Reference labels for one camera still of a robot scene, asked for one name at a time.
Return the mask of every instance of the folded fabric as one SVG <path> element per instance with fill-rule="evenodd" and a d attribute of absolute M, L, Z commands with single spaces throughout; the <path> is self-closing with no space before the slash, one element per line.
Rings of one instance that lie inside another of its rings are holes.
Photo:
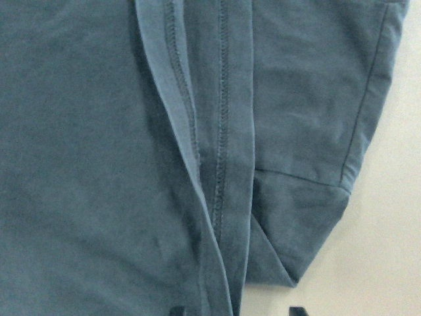
<path fill-rule="evenodd" d="M 408 1 L 0 2 L 0 315 L 239 315 L 347 206 Z"/>

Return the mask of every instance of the seam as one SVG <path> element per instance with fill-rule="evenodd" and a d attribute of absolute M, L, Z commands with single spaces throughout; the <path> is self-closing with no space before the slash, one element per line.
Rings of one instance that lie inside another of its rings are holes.
<path fill-rule="evenodd" d="M 313 184 L 319 184 L 319 185 L 322 185 L 322 186 L 329 186 L 331 188 L 341 189 L 341 190 L 345 191 L 347 194 L 350 194 L 351 195 L 351 192 L 349 190 L 347 190 L 345 188 L 342 188 L 341 186 L 334 186 L 333 184 L 327 184 L 327 183 L 323 183 L 323 182 L 319 182 L 319 181 L 310 180 L 310 179 L 304 178 L 302 176 L 295 176 L 294 174 L 289 174 L 289 173 L 282 172 L 282 171 L 275 171 L 275 170 L 269 170 L 269 169 L 260 169 L 260 168 L 255 168 L 255 170 L 256 171 L 260 171 L 260 172 L 276 173 L 276 174 L 280 174 L 282 176 L 288 176 L 290 178 L 295 178 L 295 179 L 298 179 L 298 180 L 304 180 L 304 181 L 307 181 L 307 182 L 310 182 L 310 183 L 313 183 Z"/>
<path fill-rule="evenodd" d="M 196 173 L 197 179 L 200 181 L 200 153 L 199 144 L 196 132 L 196 114 L 189 90 L 187 88 L 186 76 L 183 72 L 182 63 L 180 60 L 180 52 L 178 50 L 176 37 L 176 17 L 174 12 L 174 0 L 166 0 L 165 3 L 165 42 L 170 56 L 170 63 L 172 70 L 176 76 L 178 89 L 183 99 L 184 107 L 187 111 L 190 129 L 190 142 L 193 146 L 193 154 L 196 159 Z"/>
<path fill-rule="evenodd" d="M 366 99 L 366 96 L 367 96 L 368 87 L 371 83 L 371 78 L 373 76 L 373 71 L 374 71 L 374 68 L 375 68 L 376 60 L 378 58 L 378 49 L 379 49 L 379 46 L 380 46 L 380 40 L 382 38 L 382 34 L 383 34 L 383 30 L 384 30 L 384 24 L 385 24 L 386 15 L 387 15 L 388 10 L 389 10 L 389 3 L 386 3 L 385 4 L 385 10 L 384 10 L 384 13 L 383 13 L 383 18 L 382 18 L 382 23 L 380 24 L 380 31 L 379 31 L 379 35 L 378 35 L 378 39 L 377 39 L 377 43 L 376 43 L 376 49 L 374 51 L 373 61 L 372 61 L 372 64 L 370 66 L 370 70 L 368 71 L 368 76 L 367 76 L 367 80 L 366 80 L 364 93 L 363 93 L 362 99 L 360 101 L 360 105 L 359 105 L 359 108 L 358 108 L 358 111 L 357 111 L 357 116 L 355 117 L 353 131 L 352 131 L 351 139 L 349 141 L 349 145 L 348 145 L 348 149 L 347 149 L 347 154 L 346 154 L 345 159 L 344 159 L 343 164 L 342 164 L 341 178 L 339 179 L 339 184 L 338 184 L 339 186 L 341 186 L 342 182 L 343 182 L 343 175 L 344 175 L 344 171 L 345 171 L 345 166 L 347 164 L 349 155 L 351 153 L 351 147 L 352 147 L 352 144 L 353 144 L 354 139 L 355 139 L 355 133 L 357 131 L 357 126 L 358 126 L 358 123 L 359 123 L 361 110 L 362 110 L 362 107 L 365 104 L 365 99 Z"/>
<path fill-rule="evenodd" d="M 193 148 L 193 154 L 196 159 L 196 175 L 197 180 L 200 180 L 200 153 L 199 153 L 199 141 L 197 139 L 197 127 L 195 118 L 195 108 L 191 100 L 189 90 L 187 88 L 186 77 L 183 72 L 182 63 L 180 60 L 180 52 L 178 50 L 177 38 L 176 38 L 176 16 L 174 10 L 174 0 L 166 0 L 164 4 L 164 23 L 165 23 L 165 42 L 170 57 L 170 64 L 174 74 L 176 76 L 177 86 L 182 96 L 184 107 L 187 111 L 187 117 L 189 120 L 189 135 L 190 142 Z M 201 313 L 205 314 L 205 304 L 210 306 L 208 290 L 207 290 L 207 265 L 209 264 L 208 252 L 203 251 L 203 246 L 200 247 L 199 251 L 199 291 L 201 304 Z"/>
<path fill-rule="evenodd" d="M 212 225 L 216 240 L 219 242 L 222 234 L 222 208 L 224 205 L 224 190 L 226 176 L 226 158 L 228 143 L 228 5 L 220 0 L 218 13 L 220 36 L 220 79 L 218 96 L 218 149 L 216 155 L 215 190 L 212 208 Z"/>

